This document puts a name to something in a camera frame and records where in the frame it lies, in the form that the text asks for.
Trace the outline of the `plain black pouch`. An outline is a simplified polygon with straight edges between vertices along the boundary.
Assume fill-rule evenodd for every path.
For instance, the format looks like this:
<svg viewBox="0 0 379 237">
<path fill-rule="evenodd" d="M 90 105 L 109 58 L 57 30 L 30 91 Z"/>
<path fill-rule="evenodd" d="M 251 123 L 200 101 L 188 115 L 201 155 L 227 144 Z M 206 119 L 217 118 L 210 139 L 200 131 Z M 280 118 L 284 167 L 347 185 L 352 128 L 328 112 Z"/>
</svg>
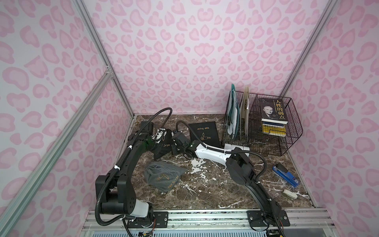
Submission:
<svg viewBox="0 0 379 237">
<path fill-rule="evenodd" d="M 164 155 L 172 152 L 172 143 L 173 143 L 172 136 L 174 135 L 174 133 L 170 129 L 166 129 L 166 130 L 167 130 L 167 134 L 164 140 L 164 147 L 162 148 L 160 152 L 152 152 L 154 154 L 155 161 L 159 160 Z"/>
</svg>

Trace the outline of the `grey hair dryer pouch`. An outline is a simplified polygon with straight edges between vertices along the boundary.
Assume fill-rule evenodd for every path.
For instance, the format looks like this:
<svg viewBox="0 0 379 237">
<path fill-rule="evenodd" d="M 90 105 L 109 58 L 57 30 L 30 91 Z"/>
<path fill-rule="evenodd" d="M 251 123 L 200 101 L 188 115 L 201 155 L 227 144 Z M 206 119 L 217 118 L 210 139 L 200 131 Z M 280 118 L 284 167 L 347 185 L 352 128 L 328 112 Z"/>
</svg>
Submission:
<svg viewBox="0 0 379 237">
<path fill-rule="evenodd" d="M 145 180 L 159 191 L 167 193 L 175 187 L 186 171 L 186 168 L 167 162 L 153 162 L 145 168 Z"/>
</svg>

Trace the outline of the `black pouch gold print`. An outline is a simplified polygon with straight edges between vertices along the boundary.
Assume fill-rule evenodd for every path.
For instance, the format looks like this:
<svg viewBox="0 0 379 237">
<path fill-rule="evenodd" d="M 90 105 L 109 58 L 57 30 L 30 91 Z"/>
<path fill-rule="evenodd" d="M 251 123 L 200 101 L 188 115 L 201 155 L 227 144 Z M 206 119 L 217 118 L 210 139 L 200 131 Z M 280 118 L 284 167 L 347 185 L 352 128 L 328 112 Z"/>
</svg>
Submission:
<svg viewBox="0 0 379 237">
<path fill-rule="evenodd" d="M 189 127 L 207 145 L 221 148 L 218 130 L 215 121 L 190 123 Z"/>
</svg>

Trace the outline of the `white hair dryer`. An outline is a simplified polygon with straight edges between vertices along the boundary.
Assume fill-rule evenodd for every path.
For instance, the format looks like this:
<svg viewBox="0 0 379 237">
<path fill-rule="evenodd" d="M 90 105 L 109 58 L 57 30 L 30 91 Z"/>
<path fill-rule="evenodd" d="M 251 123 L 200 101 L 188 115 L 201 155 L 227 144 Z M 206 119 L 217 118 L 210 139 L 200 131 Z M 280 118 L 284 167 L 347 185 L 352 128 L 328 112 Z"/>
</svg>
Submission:
<svg viewBox="0 0 379 237">
<path fill-rule="evenodd" d="M 224 151 L 223 153 L 224 154 L 233 154 L 235 153 L 234 150 L 237 149 L 238 151 L 239 150 L 242 150 L 242 151 L 246 151 L 246 156 L 249 156 L 249 151 L 250 151 L 250 148 L 247 147 L 247 146 L 242 146 L 242 145 L 235 145 L 235 144 L 229 144 L 229 143 L 226 143 L 224 145 Z"/>
</svg>

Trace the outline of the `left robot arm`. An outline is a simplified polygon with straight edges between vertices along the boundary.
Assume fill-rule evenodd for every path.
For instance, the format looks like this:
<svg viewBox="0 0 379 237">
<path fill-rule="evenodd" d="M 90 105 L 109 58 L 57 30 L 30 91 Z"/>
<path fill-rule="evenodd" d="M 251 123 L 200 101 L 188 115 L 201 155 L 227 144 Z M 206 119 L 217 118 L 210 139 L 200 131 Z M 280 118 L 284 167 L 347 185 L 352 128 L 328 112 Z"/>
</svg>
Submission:
<svg viewBox="0 0 379 237">
<path fill-rule="evenodd" d="M 135 220 L 144 226 L 154 224 L 153 208 L 136 198 L 131 178 L 140 157 L 152 151 L 158 144 L 153 135 L 152 120 L 168 111 L 166 119 L 172 114 L 172 108 L 164 108 L 153 115 L 140 129 L 128 137 L 127 147 L 114 167 L 106 175 L 100 175 L 95 181 L 96 204 L 95 220 L 100 226 L 108 226 L 117 220 Z"/>
</svg>

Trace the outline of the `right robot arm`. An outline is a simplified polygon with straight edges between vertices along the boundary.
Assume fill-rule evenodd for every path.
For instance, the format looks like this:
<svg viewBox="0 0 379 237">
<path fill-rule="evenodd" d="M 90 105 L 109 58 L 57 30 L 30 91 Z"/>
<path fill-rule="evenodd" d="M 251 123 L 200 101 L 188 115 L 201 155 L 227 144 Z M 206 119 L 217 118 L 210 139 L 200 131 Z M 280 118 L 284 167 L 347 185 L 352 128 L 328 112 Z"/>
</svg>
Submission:
<svg viewBox="0 0 379 237">
<path fill-rule="evenodd" d="M 172 136 L 175 150 L 188 159 L 206 159 L 224 165 L 231 179 L 244 186 L 260 208 L 259 211 L 247 212 L 250 228 L 257 231 L 258 227 L 262 227 L 264 231 L 267 231 L 270 226 L 273 226 L 278 228 L 280 236 L 284 236 L 284 227 L 290 226 L 287 213 L 260 182 L 260 177 L 267 170 L 266 159 L 255 152 L 239 147 L 231 150 L 207 145 L 197 135 L 194 141 L 190 141 L 179 131 L 181 123 L 195 134 L 186 122 L 177 121 L 176 131 Z"/>
</svg>

